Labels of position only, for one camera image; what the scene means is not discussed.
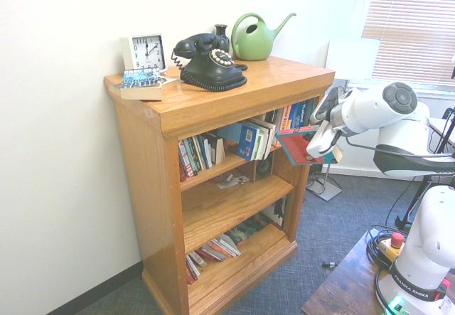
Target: loudspeaker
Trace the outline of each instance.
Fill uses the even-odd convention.
[[[261,178],[265,178],[266,176],[272,174],[273,156],[274,155],[272,152],[265,160],[260,160],[257,162],[255,181],[260,180]]]

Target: rotary dial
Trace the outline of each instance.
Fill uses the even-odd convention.
[[[219,48],[213,49],[210,52],[210,59],[212,59],[218,65],[226,68],[234,65],[234,61],[232,61],[230,54]]]

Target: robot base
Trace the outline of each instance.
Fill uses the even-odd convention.
[[[455,315],[455,306],[447,296],[435,302],[422,301],[399,287],[390,274],[379,281],[379,290],[397,315]]]

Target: wooden bookshelf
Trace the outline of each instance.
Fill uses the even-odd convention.
[[[206,181],[182,193],[185,253],[198,249],[293,189],[290,183],[271,175],[254,183],[247,181],[224,189],[213,181]]]
[[[290,60],[269,57],[246,64],[248,82],[242,87],[214,93],[177,80],[164,85],[160,102],[122,100],[109,91],[122,76],[105,77],[117,113],[142,277],[166,315],[222,313],[297,248],[309,167],[292,166],[282,149],[274,152],[273,174],[254,183],[220,190],[211,181],[226,171],[238,174],[236,169],[249,164],[231,153],[196,177],[179,179],[179,139],[320,99],[333,82],[333,71]],[[178,78],[178,69],[170,68],[168,76]],[[198,281],[187,285],[186,253],[286,194],[283,230],[267,226],[240,247],[239,257],[210,263]]]

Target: green watering can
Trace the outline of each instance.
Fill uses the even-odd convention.
[[[273,31],[268,29],[264,20],[255,13],[248,13],[241,16],[235,23],[230,37],[235,55],[241,60],[253,61],[267,59],[272,52],[273,42],[278,33],[283,29],[286,22],[295,15],[295,13],[289,14],[282,24]],[[238,26],[243,20],[250,16],[257,18],[257,23],[245,28],[238,39],[235,40]]]

